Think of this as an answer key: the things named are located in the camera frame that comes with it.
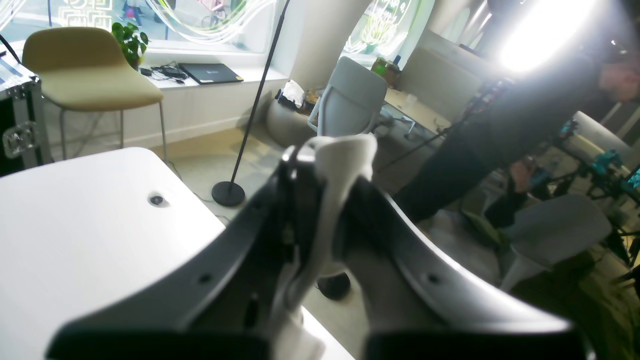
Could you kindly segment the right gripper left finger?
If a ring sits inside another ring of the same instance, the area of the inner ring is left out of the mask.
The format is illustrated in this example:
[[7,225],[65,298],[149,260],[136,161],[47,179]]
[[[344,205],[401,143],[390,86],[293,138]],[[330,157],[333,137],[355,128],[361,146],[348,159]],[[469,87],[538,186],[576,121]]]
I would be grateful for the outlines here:
[[306,360],[302,301],[323,271],[322,151],[287,151],[216,239],[133,295],[67,323],[51,360]]

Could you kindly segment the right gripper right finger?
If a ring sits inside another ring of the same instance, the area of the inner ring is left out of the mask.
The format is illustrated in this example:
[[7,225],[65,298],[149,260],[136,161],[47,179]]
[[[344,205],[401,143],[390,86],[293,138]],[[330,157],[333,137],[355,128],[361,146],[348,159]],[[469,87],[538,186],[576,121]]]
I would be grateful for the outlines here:
[[591,360],[569,320],[479,278],[435,246],[390,197],[359,177],[335,255],[361,287],[364,360]]

